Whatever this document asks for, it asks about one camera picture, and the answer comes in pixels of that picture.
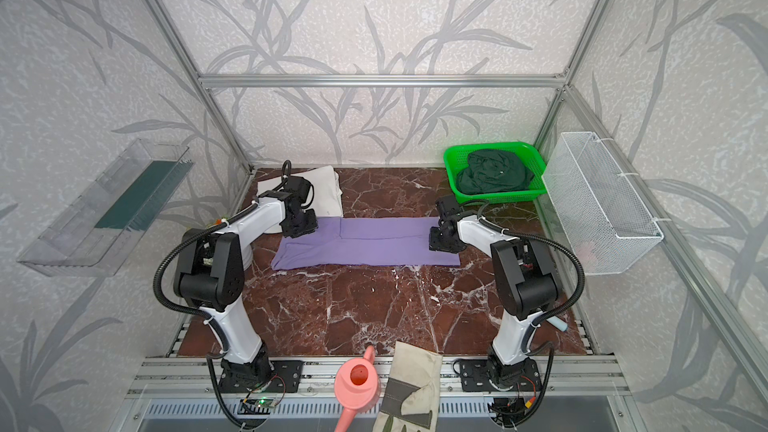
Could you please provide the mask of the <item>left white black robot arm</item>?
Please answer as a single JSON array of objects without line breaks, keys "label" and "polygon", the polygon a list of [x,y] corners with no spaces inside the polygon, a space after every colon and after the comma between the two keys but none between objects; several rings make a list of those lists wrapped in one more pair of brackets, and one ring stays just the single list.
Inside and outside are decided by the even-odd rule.
[{"label": "left white black robot arm", "polygon": [[243,304],[245,269],[253,259],[250,245],[274,226],[289,238],[316,231],[313,193],[311,182],[293,175],[291,162],[285,161],[277,186],[233,217],[186,232],[155,272],[158,302],[204,320],[219,341],[224,377],[240,386],[261,387],[274,375],[267,346]]}]

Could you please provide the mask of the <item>clear plastic wall shelf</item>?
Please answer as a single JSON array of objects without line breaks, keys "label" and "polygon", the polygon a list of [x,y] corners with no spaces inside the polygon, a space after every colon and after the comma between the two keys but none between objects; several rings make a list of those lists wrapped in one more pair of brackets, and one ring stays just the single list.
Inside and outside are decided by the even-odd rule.
[{"label": "clear plastic wall shelf", "polygon": [[48,277],[115,275],[193,165],[186,145],[134,140],[18,262]]}]

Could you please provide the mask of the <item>folded white t shirt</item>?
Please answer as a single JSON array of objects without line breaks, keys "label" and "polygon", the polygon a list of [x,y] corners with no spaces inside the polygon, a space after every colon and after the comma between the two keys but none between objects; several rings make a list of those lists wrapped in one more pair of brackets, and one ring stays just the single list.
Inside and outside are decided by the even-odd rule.
[{"label": "folded white t shirt", "polygon": [[343,215],[339,177],[331,166],[293,174],[290,163],[286,162],[279,177],[258,183],[259,194],[255,199],[254,208],[247,218],[247,222],[254,227],[256,236],[264,233],[282,234],[279,222],[284,218],[283,204],[277,199],[259,198],[259,195],[277,187],[285,176],[303,177],[314,186],[314,192],[310,193],[306,204],[311,202],[310,208],[315,211],[317,221],[319,217],[341,217]]}]

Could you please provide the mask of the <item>green circuit board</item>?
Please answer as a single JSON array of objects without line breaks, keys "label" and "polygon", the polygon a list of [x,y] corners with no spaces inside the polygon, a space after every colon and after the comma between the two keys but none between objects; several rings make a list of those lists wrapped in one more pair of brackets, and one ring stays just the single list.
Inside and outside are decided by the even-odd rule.
[{"label": "green circuit board", "polygon": [[238,413],[246,416],[270,415],[281,404],[276,397],[246,398],[239,403]]}]

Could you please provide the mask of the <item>beige gardening glove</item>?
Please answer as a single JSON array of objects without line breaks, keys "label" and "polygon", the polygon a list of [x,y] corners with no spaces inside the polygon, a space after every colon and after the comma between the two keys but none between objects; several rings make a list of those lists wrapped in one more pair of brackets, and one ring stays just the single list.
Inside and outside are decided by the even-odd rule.
[{"label": "beige gardening glove", "polygon": [[443,356],[397,342],[373,430],[436,431]]}]

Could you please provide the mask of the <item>purple t shirt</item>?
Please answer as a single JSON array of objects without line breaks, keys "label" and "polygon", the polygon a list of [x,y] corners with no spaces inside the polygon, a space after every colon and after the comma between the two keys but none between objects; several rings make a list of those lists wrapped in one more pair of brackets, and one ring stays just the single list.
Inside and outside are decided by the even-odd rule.
[{"label": "purple t shirt", "polygon": [[315,232],[285,237],[271,267],[277,271],[319,265],[457,267],[456,253],[429,249],[435,217],[320,217]]}]

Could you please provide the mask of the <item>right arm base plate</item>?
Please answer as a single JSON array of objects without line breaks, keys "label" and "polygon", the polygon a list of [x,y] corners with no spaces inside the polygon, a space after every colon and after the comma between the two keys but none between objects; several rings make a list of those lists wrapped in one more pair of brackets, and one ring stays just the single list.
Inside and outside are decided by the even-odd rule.
[{"label": "right arm base plate", "polygon": [[537,395],[543,374],[535,360],[528,357],[513,365],[504,365],[495,356],[486,359],[457,359],[457,375],[463,392],[510,392]]}]

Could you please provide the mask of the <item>green plastic basket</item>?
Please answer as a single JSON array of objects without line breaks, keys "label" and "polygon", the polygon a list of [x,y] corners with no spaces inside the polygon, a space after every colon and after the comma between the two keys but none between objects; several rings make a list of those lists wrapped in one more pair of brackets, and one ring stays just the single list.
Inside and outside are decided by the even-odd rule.
[{"label": "green plastic basket", "polygon": [[546,192],[546,164],[538,150],[524,142],[453,146],[443,159],[459,203],[529,202]]}]

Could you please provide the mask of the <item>dark green t shirt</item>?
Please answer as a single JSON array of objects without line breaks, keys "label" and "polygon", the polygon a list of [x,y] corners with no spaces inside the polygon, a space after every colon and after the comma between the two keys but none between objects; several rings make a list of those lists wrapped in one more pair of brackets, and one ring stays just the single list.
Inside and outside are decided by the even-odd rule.
[{"label": "dark green t shirt", "polygon": [[479,149],[468,154],[456,188],[466,195],[519,192],[527,190],[533,178],[534,173],[513,152]]}]

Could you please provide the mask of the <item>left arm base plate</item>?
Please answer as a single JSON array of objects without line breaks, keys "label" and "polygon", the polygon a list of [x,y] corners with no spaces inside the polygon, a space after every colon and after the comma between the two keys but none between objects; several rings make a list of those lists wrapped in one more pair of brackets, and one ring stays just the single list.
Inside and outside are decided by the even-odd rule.
[{"label": "left arm base plate", "polygon": [[218,379],[222,393],[296,393],[304,363],[301,360],[274,360],[236,364],[223,360]]}]

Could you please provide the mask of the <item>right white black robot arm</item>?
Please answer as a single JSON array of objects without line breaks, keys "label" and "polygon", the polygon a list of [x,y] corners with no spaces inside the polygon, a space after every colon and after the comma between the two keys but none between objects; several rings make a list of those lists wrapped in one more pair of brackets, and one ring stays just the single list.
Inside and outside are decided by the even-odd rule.
[{"label": "right white black robot arm", "polygon": [[[504,313],[489,349],[486,370],[492,387],[509,390],[535,364],[531,344],[536,331],[543,322],[552,321],[577,303],[586,285],[586,273],[568,247],[494,224],[482,215],[489,202],[478,203],[480,208],[473,212],[452,195],[439,198],[439,219],[430,229],[429,248],[458,254],[472,246],[491,258]],[[561,292],[554,278],[552,249],[571,262],[577,278],[573,292],[562,304],[557,303]]]}]

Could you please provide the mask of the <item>pink watering can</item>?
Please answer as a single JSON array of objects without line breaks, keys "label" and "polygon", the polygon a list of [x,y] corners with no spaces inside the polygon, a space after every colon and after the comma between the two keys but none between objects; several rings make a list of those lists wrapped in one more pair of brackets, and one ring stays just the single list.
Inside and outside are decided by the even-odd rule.
[{"label": "pink watering can", "polygon": [[347,431],[357,414],[370,410],[380,396],[380,379],[374,367],[375,347],[369,345],[362,357],[346,361],[338,370],[334,394],[342,407],[335,432]]}]

